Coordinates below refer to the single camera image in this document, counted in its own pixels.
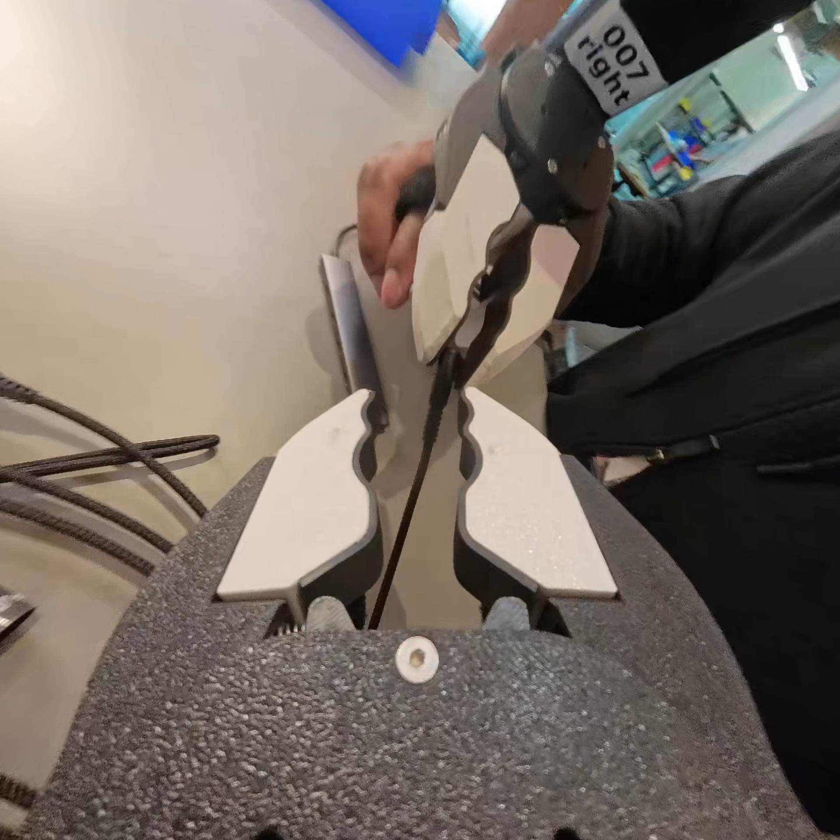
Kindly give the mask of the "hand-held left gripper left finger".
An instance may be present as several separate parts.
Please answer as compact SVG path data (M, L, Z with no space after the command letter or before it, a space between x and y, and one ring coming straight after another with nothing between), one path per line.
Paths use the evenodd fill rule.
M377 394L362 388L311 420L276 453L217 584L219 602L282 602L296 623L323 596L363 599L384 566L371 485Z

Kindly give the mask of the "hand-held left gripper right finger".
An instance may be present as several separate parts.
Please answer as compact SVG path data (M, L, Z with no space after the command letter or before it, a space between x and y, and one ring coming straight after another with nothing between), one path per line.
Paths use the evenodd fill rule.
M516 598L535 627L555 598L614 601L618 586L551 442L473 386L459 395L458 431L455 575L482 610Z

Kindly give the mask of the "grey aluminium usb hub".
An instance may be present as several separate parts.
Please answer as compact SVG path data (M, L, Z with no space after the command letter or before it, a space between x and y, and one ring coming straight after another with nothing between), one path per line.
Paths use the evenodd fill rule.
M322 254L319 270L346 391L373 393L371 423L381 434L389 425L389 416L352 265L343 257Z

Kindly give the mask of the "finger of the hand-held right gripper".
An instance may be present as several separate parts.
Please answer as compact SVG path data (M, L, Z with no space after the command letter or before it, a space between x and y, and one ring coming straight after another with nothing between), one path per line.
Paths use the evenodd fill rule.
M462 387L486 384L534 345L553 318L579 249L566 227L530 227L512 240L490 273L499 283L462 363Z
M471 288L487 268L490 238L511 221L518 205L504 153L481 134L452 196L422 227L413 280L419 363L433 363L459 330Z

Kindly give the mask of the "person's right forearm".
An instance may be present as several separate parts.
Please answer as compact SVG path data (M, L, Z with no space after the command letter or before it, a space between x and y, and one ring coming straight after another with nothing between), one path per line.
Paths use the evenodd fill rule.
M838 130L784 150L746 175L648 201L610 197L570 223L580 250L555 318L646 327L698 299L760 239L781 236L823 189L838 213Z

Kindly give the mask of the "person's right hand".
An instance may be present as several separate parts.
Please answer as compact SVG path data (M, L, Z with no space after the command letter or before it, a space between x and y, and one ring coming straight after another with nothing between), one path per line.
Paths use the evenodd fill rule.
M357 241L360 261L381 304L399 309L410 297L424 220L398 222L396 201L415 172L434 163L434 140L400 142L374 154L357 182Z

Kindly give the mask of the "blue panel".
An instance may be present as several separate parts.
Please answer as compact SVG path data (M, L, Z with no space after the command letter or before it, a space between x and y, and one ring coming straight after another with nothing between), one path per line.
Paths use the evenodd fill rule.
M394 67L410 51L426 54L443 11L442 1L321 1Z

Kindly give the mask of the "cluttered storage shelves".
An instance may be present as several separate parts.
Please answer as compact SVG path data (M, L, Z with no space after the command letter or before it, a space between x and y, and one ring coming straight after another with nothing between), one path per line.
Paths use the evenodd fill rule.
M607 125L622 200L749 172L838 121L838 2L810 2Z

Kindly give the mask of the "person's black jacket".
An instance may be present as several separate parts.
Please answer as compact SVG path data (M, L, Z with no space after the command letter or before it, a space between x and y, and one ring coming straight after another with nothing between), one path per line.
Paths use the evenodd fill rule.
M549 387L549 437L646 456L614 490L728 640L814 823L838 835L838 292L588 292L563 315L640 330Z

